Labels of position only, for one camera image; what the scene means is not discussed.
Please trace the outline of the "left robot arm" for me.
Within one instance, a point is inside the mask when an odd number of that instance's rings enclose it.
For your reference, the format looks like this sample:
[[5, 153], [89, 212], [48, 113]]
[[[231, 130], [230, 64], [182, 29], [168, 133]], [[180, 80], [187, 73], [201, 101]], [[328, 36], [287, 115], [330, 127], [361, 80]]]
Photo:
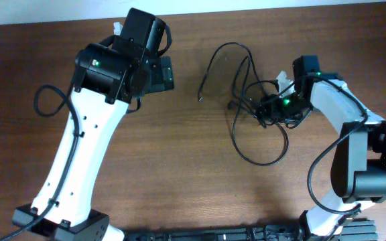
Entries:
[[94, 184], [115, 129], [132, 113], [130, 103], [174, 88], [172, 63], [160, 45], [171, 38], [162, 19], [133, 8], [113, 35], [79, 51], [61, 95], [69, 116], [60, 146], [40, 192], [14, 212], [18, 232], [52, 240], [124, 239], [107, 214], [92, 209]]

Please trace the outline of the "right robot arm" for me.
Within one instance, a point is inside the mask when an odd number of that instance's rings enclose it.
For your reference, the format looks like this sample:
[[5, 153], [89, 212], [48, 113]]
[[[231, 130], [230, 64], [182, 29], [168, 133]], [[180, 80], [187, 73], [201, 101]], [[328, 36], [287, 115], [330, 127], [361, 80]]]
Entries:
[[314, 110], [338, 133], [331, 189], [296, 224], [268, 225], [266, 240], [371, 240], [376, 234], [358, 215], [386, 200], [386, 120], [368, 109], [336, 73], [323, 72], [317, 56], [293, 61], [294, 79], [277, 77], [277, 94], [263, 98], [255, 115], [263, 124], [296, 128]]

